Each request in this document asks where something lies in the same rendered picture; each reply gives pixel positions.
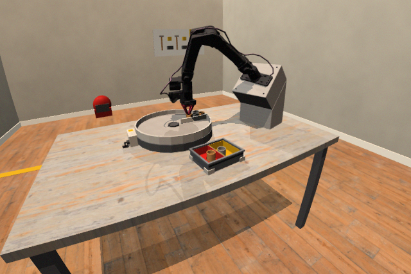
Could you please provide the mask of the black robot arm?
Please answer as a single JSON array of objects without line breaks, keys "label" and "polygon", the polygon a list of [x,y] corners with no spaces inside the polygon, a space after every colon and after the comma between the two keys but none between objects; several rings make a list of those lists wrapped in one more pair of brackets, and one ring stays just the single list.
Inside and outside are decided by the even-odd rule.
[{"label": "black robot arm", "polygon": [[[186,91],[169,92],[171,95],[169,99],[172,103],[175,103],[179,99],[182,101],[190,101],[188,91],[192,90],[195,63],[202,45],[214,47],[231,60],[238,70],[243,73],[240,77],[241,80],[267,87],[273,79],[271,75],[260,73],[257,67],[253,65],[246,56],[239,54],[216,29],[199,30],[194,33],[190,39],[184,65],[181,70],[182,76],[171,78],[171,82],[169,83],[170,90],[180,90],[182,83],[182,90]],[[247,74],[249,74],[250,78]]]}]

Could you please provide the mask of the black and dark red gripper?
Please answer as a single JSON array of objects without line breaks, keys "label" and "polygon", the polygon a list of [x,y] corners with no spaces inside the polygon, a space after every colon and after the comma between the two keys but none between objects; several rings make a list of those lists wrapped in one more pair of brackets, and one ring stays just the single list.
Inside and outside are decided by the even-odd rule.
[{"label": "black and dark red gripper", "polygon": [[[192,111],[193,107],[196,105],[197,101],[195,99],[193,99],[193,91],[190,90],[188,92],[189,92],[190,101],[182,101],[180,99],[180,103],[181,103],[182,107],[184,108],[185,113],[187,115],[190,115],[191,111]],[[187,107],[189,107],[189,111],[187,111]]]}]

